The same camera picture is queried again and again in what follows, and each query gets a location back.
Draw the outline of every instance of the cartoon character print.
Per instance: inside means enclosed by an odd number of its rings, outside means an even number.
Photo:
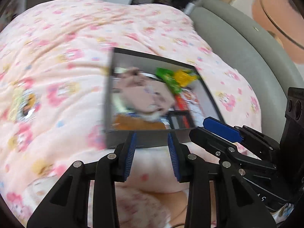
[[[188,20],[187,18],[183,18],[182,23],[183,23],[184,25],[190,24],[190,22],[189,22],[189,20]]]
[[[78,92],[79,84],[76,82],[63,82],[51,84],[47,89],[47,99],[52,107],[58,107],[64,100]]]
[[[10,65],[3,66],[3,72],[0,74],[0,81],[3,79],[5,74],[8,72],[9,68],[10,68]]]
[[[144,34],[147,34],[147,35],[152,35],[155,31],[155,27],[144,27],[143,28],[143,32]]]
[[[7,46],[7,44],[5,44],[5,45],[1,45],[1,46],[0,46],[0,52],[1,52],[1,51],[3,51],[3,50],[4,50],[4,48],[5,48],[6,46]]]
[[[222,92],[220,92],[217,96],[219,97],[219,101],[221,101],[223,106],[225,106],[226,110],[232,112],[233,108],[235,107],[235,97],[232,94],[228,95]]]
[[[90,30],[92,30],[92,31],[98,30],[101,28],[102,25],[103,25],[103,23],[97,23],[97,24],[91,25]]]
[[[238,75],[236,73],[230,71],[230,70],[228,72],[225,72],[225,74],[227,76],[229,76],[230,78],[233,78],[233,79],[235,79],[237,81],[240,81],[240,78],[238,77]]]
[[[188,45],[187,41],[184,39],[174,39],[174,43],[177,43],[178,45],[183,45],[183,46]]]
[[[111,42],[107,38],[99,38],[97,40],[98,45],[101,46],[100,50],[101,51],[110,51],[112,50],[113,47],[118,47],[118,43],[116,42]]]
[[[170,24],[171,22],[170,22],[170,20],[166,19],[166,20],[163,20],[163,23],[164,24]]]
[[[60,62],[69,62],[79,58],[82,58],[84,53],[80,49],[68,49],[64,54],[60,55],[59,61]]]
[[[17,111],[17,121],[27,122],[34,118],[33,113],[39,111],[38,96],[31,89],[26,89],[22,94],[22,101]]]
[[[94,147],[98,150],[106,149],[101,129],[101,125],[96,125],[92,128],[91,132],[87,136],[87,144],[89,147]]]
[[[30,46],[33,47],[31,53],[34,53],[35,51],[37,51],[39,48],[41,48],[42,46],[48,45],[49,41],[48,40],[39,40],[39,39],[34,39],[32,41],[26,42],[25,45],[26,46]]]
[[[198,47],[198,50],[205,53],[205,54],[210,54],[212,52],[211,49],[205,48],[205,47]]]
[[[29,206],[23,205],[22,196],[13,192],[8,192],[6,195],[8,206],[12,213],[25,224],[32,215],[32,210]]]
[[[251,97],[251,108],[254,113],[257,113],[260,110],[259,104],[255,97]]]
[[[20,123],[16,134],[8,141],[10,150],[16,149],[18,152],[24,152],[32,142],[33,133],[29,124]]]
[[[28,37],[30,37],[30,36],[33,35],[34,31],[35,31],[35,28],[34,28],[34,27],[31,27],[31,28],[29,28],[29,29],[25,32],[25,35],[28,36]]]
[[[76,33],[75,32],[71,32],[71,33],[67,33],[65,36],[64,36],[64,41],[65,42],[70,42],[72,41],[73,39],[76,38]]]

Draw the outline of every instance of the gray headboard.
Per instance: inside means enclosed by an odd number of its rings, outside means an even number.
[[[214,53],[238,70],[261,107],[262,132],[280,142],[289,87],[304,81],[285,50],[258,23],[220,0],[197,0],[190,14]]]

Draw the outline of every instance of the orange object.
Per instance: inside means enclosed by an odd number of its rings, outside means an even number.
[[[289,39],[304,46],[304,19],[291,0],[255,0],[252,15],[265,30],[279,37],[295,63],[304,64],[304,49]]]

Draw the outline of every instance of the bedsheet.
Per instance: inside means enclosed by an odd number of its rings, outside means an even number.
[[[22,224],[74,161],[97,161],[113,151],[104,143],[102,117],[112,47],[194,65],[226,123],[261,131],[254,91],[212,52],[181,11],[97,0],[39,4],[0,33],[0,193]],[[192,153],[218,162],[197,145],[187,145]],[[117,188],[119,196],[131,193],[138,201],[153,197],[139,198],[134,191],[170,193],[188,185],[176,181],[168,148],[156,147],[136,150],[130,177]],[[120,214],[124,209],[136,213],[135,205],[121,200]],[[153,217],[161,221],[150,217],[140,227],[164,227],[170,220],[170,212],[153,201]]]

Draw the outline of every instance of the fabric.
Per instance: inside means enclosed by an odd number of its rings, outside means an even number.
[[[106,149],[102,117],[112,47],[194,65],[228,124],[261,130],[250,85],[212,52],[181,11],[96,0],[39,4],[0,33],[0,193],[24,225],[74,161],[89,163],[113,152]],[[176,181],[167,147],[136,150],[123,186],[160,193],[188,188]]]

